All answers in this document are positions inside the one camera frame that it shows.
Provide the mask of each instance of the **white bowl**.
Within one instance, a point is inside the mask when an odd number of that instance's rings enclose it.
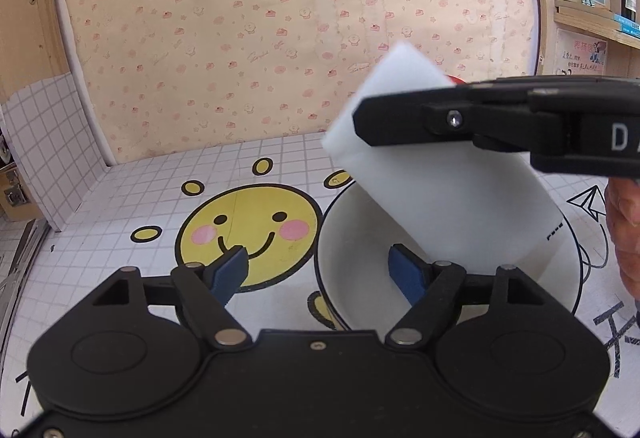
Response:
[[[546,248],[537,253],[547,262],[537,267],[542,274],[534,279],[574,311],[582,290],[582,265],[577,240],[566,219],[554,238],[551,256]],[[375,329],[382,338],[410,308],[388,273],[387,256],[395,243],[404,244],[427,262],[446,259],[422,251],[356,182],[325,212],[316,249],[316,275],[327,307],[340,326]],[[529,259],[535,260],[536,252]],[[481,313],[479,307],[469,308],[466,318]]]

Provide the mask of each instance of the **yellow smiley face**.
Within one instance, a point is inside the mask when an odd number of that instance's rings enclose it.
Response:
[[[279,283],[313,253],[321,210],[298,189],[253,184],[226,191],[203,203],[182,224],[175,241],[179,264],[209,265],[239,244],[249,253],[249,275],[239,291]]]

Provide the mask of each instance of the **wallpaper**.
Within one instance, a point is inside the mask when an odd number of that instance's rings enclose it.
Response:
[[[66,0],[118,162],[323,131],[396,40],[465,81],[519,75],[533,0]]]

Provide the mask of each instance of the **finger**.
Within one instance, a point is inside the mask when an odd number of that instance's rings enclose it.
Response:
[[[640,299],[640,282],[631,279],[622,269],[620,269],[620,278],[622,279],[622,284],[625,286],[626,290],[635,299]]]
[[[616,257],[628,278],[640,282],[640,255],[616,249]]]
[[[609,196],[616,208],[633,225],[640,225],[640,187],[634,180],[610,178]]]
[[[629,223],[620,211],[605,200],[607,209],[607,228],[615,247],[623,252],[640,254],[640,226]]]

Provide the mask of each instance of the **red object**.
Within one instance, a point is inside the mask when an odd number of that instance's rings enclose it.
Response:
[[[465,81],[463,81],[462,79],[459,79],[459,78],[457,78],[457,77],[453,77],[453,76],[451,76],[451,75],[447,75],[447,77],[448,77],[449,79],[451,79],[451,80],[453,81],[453,83],[454,83],[454,84],[466,84],[466,82],[465,82]]]

